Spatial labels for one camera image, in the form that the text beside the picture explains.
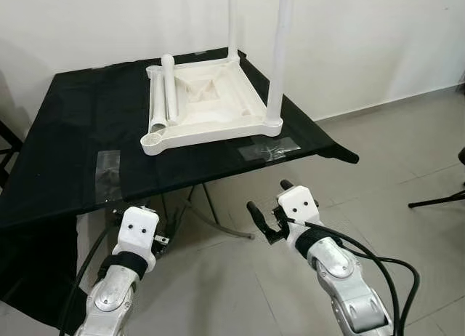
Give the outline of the black round stool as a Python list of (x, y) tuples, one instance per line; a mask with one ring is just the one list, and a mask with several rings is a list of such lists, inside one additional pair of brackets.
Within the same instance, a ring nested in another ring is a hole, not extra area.
[(23, 141), (2, 120), (0, 120), (0, 139), (9, 144), (6, 149), (0, 149), (0, 156), (2, 156), (2, 159), (0, 159), (0, 188), (3, 188), (9, 182), (9, 173), (6, 171), (6, 166), (10, 163), (14, 154), (21, 151)]

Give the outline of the black folding chair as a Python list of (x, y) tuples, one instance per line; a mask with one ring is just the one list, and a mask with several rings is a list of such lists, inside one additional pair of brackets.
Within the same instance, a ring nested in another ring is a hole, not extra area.
[[(465, 164), (465, 147), (461, 149), (461, 152), (458, 153), (458, 159), (461, 161), (462, 164)], [(463, 188), (458, 193), (453, 193), (451, 196), (442, 197), (441, 199), (431, 199), (426, 201), (418, 201), (414, 203), (409, 203), (409, 209), (415, 209), (416, 207), (425, 207), (431, 205), (439, 205), (444, 204), (452, 201), (459, 201), (465, 199), (465, 189)]]

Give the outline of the white plastic table top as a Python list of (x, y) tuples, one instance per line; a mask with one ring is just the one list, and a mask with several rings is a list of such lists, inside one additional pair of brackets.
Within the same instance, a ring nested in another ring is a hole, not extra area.
[(176, 124), (157, 133), (146, 133), (139, 143), (155, 156), (170, 148), (253, 135), (275, 135), (266, 126), (268, 93), (262, 99), (245, 73), (245, 60), (230, 63), (228, 57), (174, 65), (177, 88)]

